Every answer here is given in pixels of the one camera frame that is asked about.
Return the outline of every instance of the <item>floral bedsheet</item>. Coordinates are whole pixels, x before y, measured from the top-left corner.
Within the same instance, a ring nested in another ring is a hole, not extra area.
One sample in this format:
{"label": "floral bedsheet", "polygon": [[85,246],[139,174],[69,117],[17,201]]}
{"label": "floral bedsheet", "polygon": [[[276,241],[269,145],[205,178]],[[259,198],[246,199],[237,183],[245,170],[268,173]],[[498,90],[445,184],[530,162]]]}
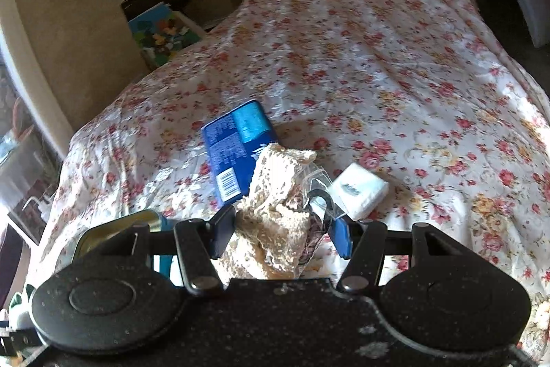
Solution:
{"label": "floral bedsheet", "polygon": [[[520,281],[533,303],[522,346],[543,356],[550,108],[473,0],[244,0],[74,136],[30,281],[66,265],[84,231],[128,213],[212,216],[200,127],[250,98],[282,144],[314,148],[330,174],[357,161],[388,180],[372,218],[396,230],[429,222]],[[384,276],[407,262],[394,257]],[[326,241],[306,274],[343,267]]]}

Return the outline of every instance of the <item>small white package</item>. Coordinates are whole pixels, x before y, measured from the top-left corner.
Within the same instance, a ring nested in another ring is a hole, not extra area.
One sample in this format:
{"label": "small white package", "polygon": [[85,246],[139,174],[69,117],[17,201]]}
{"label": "small white package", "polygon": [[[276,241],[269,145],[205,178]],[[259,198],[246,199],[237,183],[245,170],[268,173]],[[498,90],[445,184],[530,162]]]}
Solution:
{"label": "small white package", "polygon": [[328,188],[332,200],[354,221],[366,218],[388,191],[386,181],[355,162]]}

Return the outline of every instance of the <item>blue package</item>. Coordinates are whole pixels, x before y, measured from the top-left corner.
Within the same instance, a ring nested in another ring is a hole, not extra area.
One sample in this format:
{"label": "blue package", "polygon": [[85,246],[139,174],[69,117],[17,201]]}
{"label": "blue package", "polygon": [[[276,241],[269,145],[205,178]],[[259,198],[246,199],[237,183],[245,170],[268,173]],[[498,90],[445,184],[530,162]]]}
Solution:
{"label": "blue package", "polygon": [[278,141],[257,100],[247,101],[203,126],[202,136],[221,205],[248,194],[260,151]]}

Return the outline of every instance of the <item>metal screw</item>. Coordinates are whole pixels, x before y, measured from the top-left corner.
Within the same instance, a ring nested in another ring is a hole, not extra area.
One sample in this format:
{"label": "metal screw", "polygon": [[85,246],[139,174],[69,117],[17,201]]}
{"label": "metal screw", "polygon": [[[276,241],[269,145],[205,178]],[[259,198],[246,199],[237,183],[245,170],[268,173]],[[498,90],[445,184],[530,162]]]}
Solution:
{"label": "metal screw", "polygon": [[219,280],[212,276],[195,277],[191,281],[191,286],[194,289],[199,289],[199,290],[214,289],[219,286]]}
{"label": "metal screw", "polygon": [[369,285],[369,281],[362,276],[348,276],[342,280],[342,287],[348,293],[359,293]]}

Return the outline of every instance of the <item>bed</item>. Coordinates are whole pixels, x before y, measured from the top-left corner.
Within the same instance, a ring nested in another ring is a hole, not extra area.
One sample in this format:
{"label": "bed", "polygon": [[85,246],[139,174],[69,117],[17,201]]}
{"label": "bed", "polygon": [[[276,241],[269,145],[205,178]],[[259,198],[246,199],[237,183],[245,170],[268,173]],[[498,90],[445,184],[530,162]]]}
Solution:
{"label": "bed", "polygon": [[[390,182],[371,218],[395,230],[429,222],[520,281],[533,305],[521,344],[543,357],[550,105],[474,0],[244,0],[76,133],[29,281],[128,213],[210,218],[200,128],[250,98],[282,144],[313,148],[332,176],[356,161]],[[407,262],[387,260],[384,277]],[[343,267],[324,241],[305,274]]]}

